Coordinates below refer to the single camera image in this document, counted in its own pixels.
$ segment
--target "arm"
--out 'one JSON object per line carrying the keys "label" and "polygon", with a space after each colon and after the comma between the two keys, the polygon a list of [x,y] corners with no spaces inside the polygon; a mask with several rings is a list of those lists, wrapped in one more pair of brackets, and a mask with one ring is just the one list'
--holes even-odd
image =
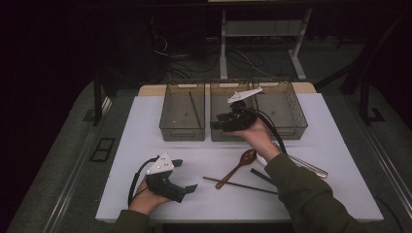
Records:
{"label": "arm", "polygon": [[128,210],[122,210],[115,223],[112,233],[137,233],[147,232],[149,226],[149,214],[158,206],[170,200],[156,195],[147,189],[148,185],[142,181],[137,187]]}
{"label": "arm", "polygon": [[260,119],[251,128],[231,134],[242,137],[268,162],[265,171],[278,187],[279,200],[291,215],[296,233],[365,232],[333,197],[327,183],[278,151]]}

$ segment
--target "metal spoon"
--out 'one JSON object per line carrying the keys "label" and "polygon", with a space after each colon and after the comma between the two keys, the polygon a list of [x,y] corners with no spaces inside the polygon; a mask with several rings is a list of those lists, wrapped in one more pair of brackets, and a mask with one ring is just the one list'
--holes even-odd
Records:
{"label": "metal spoon", "polygon": [[240,157],[239,164],[237,164],[237,166],[231,172],[229,172],[229,174],[227,174],[223,179],[221,179],[218,183],[216,183],[215,188],[220,189],[224,185],[224,183],[226,183],[231,178],[231,176],[233,176],[233,174],[237,171],[237,169],[239,169],[242,166],[253,163],[256,158],[257,158],[256,150],[254,149],[246,150]]}

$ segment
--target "floor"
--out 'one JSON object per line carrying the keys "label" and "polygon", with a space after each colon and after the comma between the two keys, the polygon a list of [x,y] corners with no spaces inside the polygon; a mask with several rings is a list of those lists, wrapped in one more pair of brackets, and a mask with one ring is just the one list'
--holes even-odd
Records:
{"label": "floor", "polygon": [[[218,79],[219,47],[210,40],[210,49],[203,59],[189,59],[176,51],[171,64],[164,66],[167,79]],[[317,83],[351,63],[363,44],[337,47],[334,38],[305,41],[299,59],[307,82]],[[287,49],[292,39],[254,38],[229,40],[229,78],[284,77],[299,82],[289,60]],[[345,96],[339,87],[345,77],[318,89],[372,194],[376,196],[384,220],[365,223],[369,232],[412,232],[411,216],[405,211],[394,182],[388,178],[380,160],[386,153],[403,178],[412,186],[412,132],[388,105],[380,92],[371,90],[370,107],[377,108],[385,121],[364,126],[358,115],[359,91]],[[114,161],[122,130],[136,89],[122,89],[108,103],[101,122],[93,126],[86,114],[93,109],[92,83],[85,86],[56,138],[35,182],[32,184],[12,222],[9,232],[107,232],[111,225],[96,220],[99,200]],[[115,138],[106,162],[92,162],[98,139]],[[379,149],[373,144],[377,140]],[[243,225],[163,225],[163,232],[291,232],[288,224]]]}

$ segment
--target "person's right hand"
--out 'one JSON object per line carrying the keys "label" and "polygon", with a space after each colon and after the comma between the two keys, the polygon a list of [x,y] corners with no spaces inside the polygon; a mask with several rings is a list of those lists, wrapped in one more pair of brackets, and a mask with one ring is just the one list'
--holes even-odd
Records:
{"label": "person's right hand", "polygon": [[243,138],[267,162],[280,154],[270,138],[266,125],[259,118],[250,128],[228,134]]}

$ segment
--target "person's left hand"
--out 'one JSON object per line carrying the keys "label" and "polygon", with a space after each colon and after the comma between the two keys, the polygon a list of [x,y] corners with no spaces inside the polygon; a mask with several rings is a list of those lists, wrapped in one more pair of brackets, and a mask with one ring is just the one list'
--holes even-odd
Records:
{"label": "person's left hand", "polygon": [[169,201],[170,199],[151,192],[148,189],[145,177],[137,187],[136,195],[130,203],[129,210],[148,216],[158,206]]}

